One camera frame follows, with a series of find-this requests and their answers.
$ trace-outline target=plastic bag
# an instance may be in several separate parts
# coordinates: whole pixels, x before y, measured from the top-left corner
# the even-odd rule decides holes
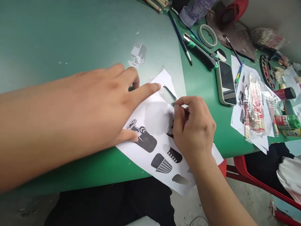
[[[280,50],[288,44],[285,38],[278,36],[277,32],[271,28],[257,28],[251,34],[253,42],[263,47]]]
[[[269,135],[273,117],[281,99],[259,76],[250,73],[244,84],[245,137]]]

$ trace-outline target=spray can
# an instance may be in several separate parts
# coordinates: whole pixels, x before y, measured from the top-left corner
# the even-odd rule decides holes
[[[285,137],[301,137],[301,130],[300,129],[294,129],[294,130],[282,130],[282,134]]]
[[[279,129],[300,129],[300,121],[295,115],[276,116]]]

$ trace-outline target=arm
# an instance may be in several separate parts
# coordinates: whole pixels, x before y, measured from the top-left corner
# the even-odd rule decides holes
[[[182,97],[175,105],[173,134],[195,177],[199,197],[210,225],[256,225],[239,202],[211,154],[216,124],[201,97]],[[189,119],[184,121],[188,105]]]
[[[137,70],[116,64],[1,94],[0,193],[120,142],[137,142],[123,126],[160,87],[139,87]]]

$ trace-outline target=smartphone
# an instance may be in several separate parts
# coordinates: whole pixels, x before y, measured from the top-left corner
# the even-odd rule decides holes
[[[235,106],[237,104],[232,68],[225,62],[218,61],[215,69],[219,92],[219,102],[223,105]]]

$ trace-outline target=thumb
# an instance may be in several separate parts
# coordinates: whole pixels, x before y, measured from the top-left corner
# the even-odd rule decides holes
[[[116,138],[115,144],[119,144],[123,141],[138,142],[138,135],[133,130],[122,129],[120,134]]]
[[[182,108],[180,105],[175,104],[175,120],[173,123],[173,131],[172,133],[175,134],[180,134],[183,132],[184,128],[184,108]]]

